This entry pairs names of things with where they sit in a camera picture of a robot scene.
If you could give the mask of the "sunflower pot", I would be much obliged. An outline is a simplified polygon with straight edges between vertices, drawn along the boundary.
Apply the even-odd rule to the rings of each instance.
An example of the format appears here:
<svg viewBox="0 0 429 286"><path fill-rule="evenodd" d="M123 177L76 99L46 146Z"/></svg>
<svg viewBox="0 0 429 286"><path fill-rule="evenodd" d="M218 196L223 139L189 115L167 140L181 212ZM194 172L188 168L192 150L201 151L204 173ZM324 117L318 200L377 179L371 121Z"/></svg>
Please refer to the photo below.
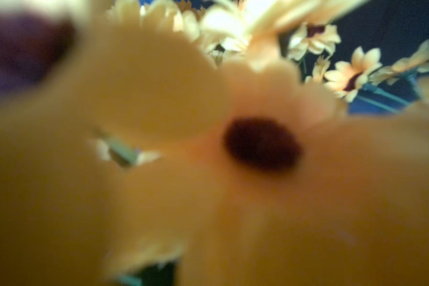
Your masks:
<svg viewBox="0 0 429 286"><path fill-rule="evenodd" d="M0 286L429 286L429 77L351 116L171 3L0 1Z"/></svg>

